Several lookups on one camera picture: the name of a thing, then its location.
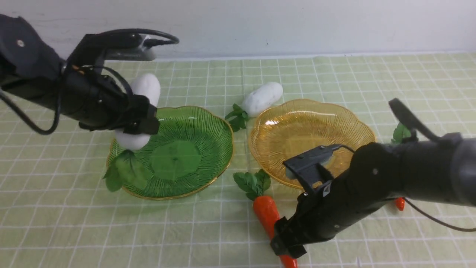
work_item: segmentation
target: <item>green glass bowl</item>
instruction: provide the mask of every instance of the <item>green glass bowl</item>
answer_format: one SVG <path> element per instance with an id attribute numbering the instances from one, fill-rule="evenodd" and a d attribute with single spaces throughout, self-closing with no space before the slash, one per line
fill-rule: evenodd
<path id="1" fill-rule="evenodd" d="M 147 186 L 124 185 L 130 194 L 145 199 L 189 196 L 213 183 L 230 165 L 234 153 L 233 131 L 225 120 L 197 106 L 159 108 L 159 132 L 135 151 L 152 173 Z M 107 166 L 122 148 L 110 147 Z"/>

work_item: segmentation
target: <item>toy vegetable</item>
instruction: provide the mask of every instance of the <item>toy vegetable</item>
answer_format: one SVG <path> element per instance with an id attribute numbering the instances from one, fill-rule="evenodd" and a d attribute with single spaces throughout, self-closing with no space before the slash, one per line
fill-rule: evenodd
<path id="1" fill-rule="evenodd" d="M 160 83 L 155 75 L 147 73 L 136 78 L 131 89 L 135 95 L 146 96 L 149 102 L 157 107 Z M 118 191 L 124 184 L 131 184 L 143 189 L 147 185 L 147 178 L 152 176 L 133 152 L 144 147 L 149 142 L 150 135 L 132 135 L 123 133 L 123 131 L 124 129 L 115 130 L 116 141 L 126 150 L 112 160 L 103 177 L 106 180 L 106 187 L 111 192 Z"/>
<path id="2" fill-rule="evenodd" d="M 409 138 L 411 136 L 411 132 L 407 129 L 402 123 L 398 123 L 397 127 L 393 131 L 393 144 L 400 144 L 402 143 L 404 138 Z M 395 199 L 395 206 L 398 210 L 403 211 L 405 208 L 405 200 L 402 197 Z"/>
<path id="3" fill-rule="evenodd" d="M 274 223 L 279 220 L 279 212 L 276 204 L 270 196 L 264 196 L 271 185 L 269 175 L 260 169 L 254 175 L 250 172 L 238 172 L 233 174 L 233 179 L 238 187 L 246 192 L 246 196 L 253 201 L 253 210 L 256 217 L 265 229 L 269 238 L 274 237 Z M 290 256 L 279 256 L 285 268 L 297 268 L 298 262 Z"/>
<path id="4" fill-rule="evenodd" d="M 276 82 L 268 82 L 246 96 L 243 103 L 238 106 L 233 104 L 233 111 L 225 116 L 229 121 L 233 132 L 246 128 L 246 122 L 271 107 L 283 95 L 283 87 Z"/>

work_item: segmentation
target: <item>carrot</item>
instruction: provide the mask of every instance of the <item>carrot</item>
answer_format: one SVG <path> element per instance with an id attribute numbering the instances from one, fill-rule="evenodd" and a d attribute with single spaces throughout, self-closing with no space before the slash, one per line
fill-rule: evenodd
<path id="1" fill-rule="evenodd" d="M 256 217 L 264 227 L 269 239 L 274 237 L 274 223 L 279 220 L 279 212 L 276 208 L 276 203 L 270 196 L 258 196 L 253 201 L 253 210 Z M 281 263 L 285 268 L 297 268 L 298 261 L 287 255 L 279 256 Z"/>
<path id="2" fill-rule="evenodd" d="M 261 169 L 254 175 L 249 172 L 234 173 L 233 179 L 238 187 L 246 192 L 246 196 L 253 201 L 253 211 L 269 238 L 272 239 L 274 223 L 279 220 L 279 212 L 273 198 L 263 195 L 271 184 L 269 175 Z M 290 256 L 282 255 L 279 258 L 285 268 L 298 268 L 298 262 Z"/>
<path id="3" fill-rule="evenodd" d="M 403 211 L 403 209 L 405 208 L 405 200 L 403 199 L 403 197 L 395 199 L 395 205 L 397 206 L 398 210 Z"/>

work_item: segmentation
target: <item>gold rim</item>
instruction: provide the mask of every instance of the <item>gold rim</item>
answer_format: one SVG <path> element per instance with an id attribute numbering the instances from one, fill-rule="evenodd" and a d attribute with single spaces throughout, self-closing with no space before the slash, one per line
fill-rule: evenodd
<path id="1" fill-rule="evenodd" d="M 212 178 L 211 181 L 209 181 L 207 184 L 203 185 L 202 187 L 198 188 L 197 190 L 193 190 L 192 192 L 189 192 L 189 193 L 186 193 L 186 194 L 182 194 L 182 195 L 179 195 L 179 196 L 168 196 L 168 197 L 148 197 L 148 196 L 141 196 L 141 195 L 138 195 L 138 194 L 135 194 L 131 191 L 129 191 L 129 189 L 127 189 L 126 187 L 122 187 L 122 190 L 124 190 L 126 193 L 130 194 L 131 196 L 135 196 L 135 197 L 139 197 L 139 198 L 142 198 L 142 199 L 146 199 L 146 200 L 170 200 L 170 199 L 178 199 L 178 198 L 182 198 L 182 197 L 187 197 L 187 196 L 191 196 L 193 194 L 196 194 L 200 191 L 202 191 L 203 189 L 207 188 L 208 186 L 210 186 L 210 184 L 214 183 L 218 177 L 220 177 L 227 169 L 228 167 L 230 166 L 231 164 L 231 161 L 233 160 L 233 157 L 235 156 L 235 136 L 233 134 L 233 129 L 231 128 L 231 125 L 223 118 L 219 117 L 219 116 L 216 116 L 214 115 L 212 112 L 210 112 L 209 110 L 203 108 L 203 107 L 200 107 L 200 106 L 194 106 L 194 105 L 185 105 L 185 106 L 180 106 L 180 107 L 162 107 L 162 108 L 158 108 L 158 110 L 166 110 L 166 109 L 180 109 L 180 108 L 186 108 L 186 107 L 193 107 L 193 108 L 199 108 L 199 109 L 202 109 L 203 111 L 211 114 L 212 116 L 220 119 L 221 121 L 225 122 L 225 124 L 228 126 L 228 129 L 230 130 L 230 133 L 231 133 L 231 157 L 230 157 L 230 160 L 228 161 L 228 164 L 223 168 L 223 170 L 220 172 L 220 174 L 218 174 L 216 177 Z M 112 145 L 114 144 L 114 142 L 116 141 L 116 138 L 114 138 L 109 146 L 109 154 L 108 154 L 108 157 L 106 158 L 106 169 L 109 168 L 109 158 L 111 157 L 111 154 L 112 154 Z"/>
<path id="2" fill-rule="evenodd" d="M 362 123 L 364 126 L 366 126 L 371 132 L 372 132 L 372 135 L 374 137 L 374 142 L 377 141 L 377 136 L 375 135 L 375 132 L 372 130 L 372 128 L 370 128 L 367 124 L 365 124 L 364 122 L 362 122 L 361 120 L 359 120 L 359 118 L 349 109 L 347 109 L 346 107 L 343 107 L 343 106 L 340 106 L 340 105 L 337 105 L 337 104 L 334 104 L 334 103 L 322 103 L 322 102 L 318 102 L 318 101 L 314 101 L 314 100 L 310 100 L 310 99 L 295 99 L 295 100 L 290 100 L 290 101 L 287 101 L 283 104 L 280 104 L 278 106 L 274 106 L 274 107 L 270 107 L 270 108 L 267 108 L 266 110 L 264 110 L 262 113 L 260 113 L 258 115 L 258 117 L 256 117 L 256 121 L 253 125 L 253 130 L 251 130 L 250 134 L 249 134 L 249 137 L 248 137 L 248 149 L 249 151 L 251 152 L 251 154 L 253 155 L 253 157 L 255 158 L 255 160 L 258 162 L 259 166 L 264 170 L 266 171 L 266 173 L 272 177 L 273 179 L 275 179 L 276 181 L 278 181 L 279 183 L 283 184 L 283 185 L 286 185 L 286 186 L 289 186 L 289 187 L 292 187 L 292 188 L 295 188 L 295 189 L 303 189 L 301 186 L 297 186 L 295 184 L 292 184 L 292 183 L 289 183 L 289 182 L 285 182 L 283 180 L 281 180 L 280 178 L 277 178 L 276 176 L 272 175 L 271 172 L 266 169 L 263 165 L 262 165 L 262 161 L 258 159 L 257 155 L 253 152 L 253 146 L 251 145 L 251 140 L 254 136 L 256 136 L 257 134 L 257 124 L 259 122 L 259 118 L 261 117 L 262 114 L 266 113 L 268 110 L 271 110 L 271 109 L 275 109 L 275 108 L 279 108 L 281 106 L 284 106 L 285 104 L 287 103 L 290 103 L 290 102 L 300 102 L 300 101 L 307 101 L 307 102 L 312 102 L 312 103 L 316 103 L 316 104 L 321 104 L 321 105 L 332 105 L 332 106 L 337 106 L 339 108 L 342 108 L 346 111 L 348 111 L 357 121 L 359 121 L 360 123 Z"/>

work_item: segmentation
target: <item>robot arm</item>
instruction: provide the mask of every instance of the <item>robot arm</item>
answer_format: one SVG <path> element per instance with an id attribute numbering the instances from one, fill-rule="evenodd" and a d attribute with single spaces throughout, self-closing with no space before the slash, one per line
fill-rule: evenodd
<path id="1" fill-rule="evenodd" d="M 320 163 L 342 145 L 321 146 L 283 164 L 305 192 L 295 214 L 275 223 L 276 255 L 298 258 L 303 245 L 324 242 L 397 197 L 476 206 L 476 139 L 459 133 L 437 137 L 398 100 L 397 119 L 412 130 L 402 144 L 370 143 L 357 149 L 348 170 L 333 178 Z M 428 141 L 418 141 L 416 131 Z M 322 185 L 313 189 L 318 181 Z"/>
<path id="2" fill-rule="evenodd" d="M 169 40 L 151 39 L 144 46 L 142 33 Z M 103 63 L 131 51 L 144 56 L 152 46 L 178 42 L 172 35 L 147 29 L 88 34 L 71 56 L 63 60 L 23 18 L 0 15 L 0 97 L 40 134 L 55 130 L 59 114 L 91 131 L 124 128 L 128 134 L 156 134 L 159 129 L 156 107 L 147 97 L 133 95 L 128 83 Z M 108 69 L 116 76 L 126 92 L 110 76 L 101 75 L 101 69 Z M 39 129 L 4 92 L 54 110 L 52 128 Z"/>

